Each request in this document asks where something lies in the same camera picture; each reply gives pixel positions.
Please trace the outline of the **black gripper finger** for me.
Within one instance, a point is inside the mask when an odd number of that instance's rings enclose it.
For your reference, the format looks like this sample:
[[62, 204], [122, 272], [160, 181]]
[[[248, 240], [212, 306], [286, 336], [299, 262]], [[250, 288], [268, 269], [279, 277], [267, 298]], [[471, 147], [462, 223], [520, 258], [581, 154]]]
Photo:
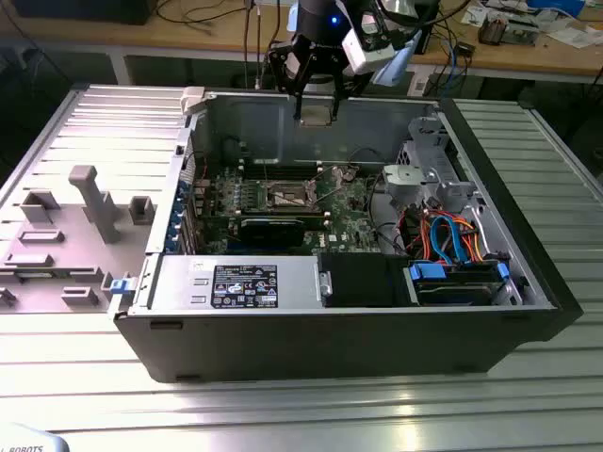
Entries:
[[276, 88], [295, 99], [293, 119], [299, 121], [302, 116], [302, 87], [300, 85], [300, 62], [293, 52], [291, 44], [273, 44], [268, 53], [269, 65]]
[[330, 70], [334, 82], [330, 120], [336, 121], [341, 102], [350, 97], [360, 96], [367, 85], [367, 76], [353, 72], [342, 48], [333, 49], [330, 56]]

